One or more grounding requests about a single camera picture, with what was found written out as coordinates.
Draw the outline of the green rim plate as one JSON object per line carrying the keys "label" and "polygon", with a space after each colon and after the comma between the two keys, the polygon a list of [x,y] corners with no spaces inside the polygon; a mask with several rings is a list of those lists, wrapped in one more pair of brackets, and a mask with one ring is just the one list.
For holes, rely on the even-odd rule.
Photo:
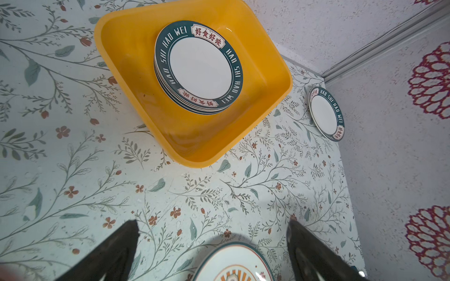
{"label": "green rim plate", "polygon": [[188,105],[183,104],[182,102],[180,102],[179,100],[177,100],[177,99],[170,93],[169,88],[164,84],[164,82],[163,82],[163,80],[162,80],[162,78],[161,78],[161,75],[158,73],[158,68],[157,68],[157,65],[156,65],[156,64],[154,64],[154,72],[155,72],[155,75],[156,75],[156,77],[157,77],[158,83],[159,83],[161,89],[164,91],[164,93],[165,93],[165,94],[166,94],[166,95],[167,95],[167,96],[168,96],[175,104],[179,105],[179,106],[180,106],[181,108],[183,108],[184,110],[189,111],[189,112],[192,112],[192,113],[195,113],[195,114],[200,114],[200,115],[214,115],[214,114],[219,114],[219,113],[221,113],[221,112],[227,110],[227,108],[225,108],[225,109],[222,109],[222,110],[219,110],[219,111],[205,111],[205,110],[198,110],[198,109],[195,109],[195,108],[192,108],[192,107],[190,107],[190,106],[188,106]]}
{"label": "green rim plate", "polygon": [[236,51],[220,33],[199,22],[166,25],[157,36],[154,64],[170,93],[198,110],[229,108],[243,89]]}
{"label": "green rim plate", "polygon": [[309,91],[308,104],[321,134],[330,141],[341,141],[345,135],[345,121],[334,96],[327,89],[316,86]]}

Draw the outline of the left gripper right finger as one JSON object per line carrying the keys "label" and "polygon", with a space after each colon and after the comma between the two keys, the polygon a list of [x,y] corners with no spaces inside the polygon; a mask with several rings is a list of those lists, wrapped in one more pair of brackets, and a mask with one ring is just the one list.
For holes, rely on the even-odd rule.
{"label": "left gripper right finger", "polygon": [[306,227],[291,220],[287,228],[287,247],[296,281],[365,281]]}

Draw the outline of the sunburst plate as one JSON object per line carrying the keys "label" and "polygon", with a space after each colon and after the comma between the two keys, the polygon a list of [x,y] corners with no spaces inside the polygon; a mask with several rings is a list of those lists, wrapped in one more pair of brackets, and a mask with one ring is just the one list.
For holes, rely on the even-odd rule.
{"label": "sunburst plate", "polygon": [[231,242],[215,249],[199,265],[195,281],[273,281],[264,257],[254,247]]}

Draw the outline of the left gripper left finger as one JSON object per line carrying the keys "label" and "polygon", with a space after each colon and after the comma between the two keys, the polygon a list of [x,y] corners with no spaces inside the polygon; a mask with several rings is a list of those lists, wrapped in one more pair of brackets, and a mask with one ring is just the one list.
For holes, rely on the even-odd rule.
{"label": "left gripper left finger", "polygon": [[139,238],[136,220],[125,222],[59,281],[127,281]]}

